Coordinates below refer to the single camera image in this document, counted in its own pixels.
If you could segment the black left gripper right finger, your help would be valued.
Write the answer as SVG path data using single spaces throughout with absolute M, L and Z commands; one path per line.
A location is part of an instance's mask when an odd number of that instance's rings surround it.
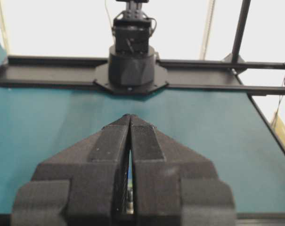
M 233 226 L 232 190 L 214 163 L 136 115 L 130 119 L 139 226 Z

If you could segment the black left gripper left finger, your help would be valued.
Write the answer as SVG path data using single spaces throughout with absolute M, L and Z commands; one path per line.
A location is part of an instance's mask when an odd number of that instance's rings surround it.
M 13 226 L 110 226 L 124 209 L 130 116 L 39 163 L 19 188 Z

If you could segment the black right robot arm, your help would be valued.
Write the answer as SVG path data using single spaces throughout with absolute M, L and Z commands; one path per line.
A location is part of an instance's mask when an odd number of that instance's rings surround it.
M 155 78 L 152 18 L 142 1 L 126 1 L 111 26 L 109 80 L 127 88 Z M 233 226 L 236 208 L 230 187 L 213 162 L 132 115 L 130 119 L 134 214 L 139 226 Z

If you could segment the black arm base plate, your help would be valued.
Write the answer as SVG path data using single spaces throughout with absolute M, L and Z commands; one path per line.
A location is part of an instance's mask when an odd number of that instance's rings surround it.
M 93 84 L 115 95 L 148 95 L 169 85 L 165 68 L 152 65 L 121 69 L 105 64 L 95 70 Z

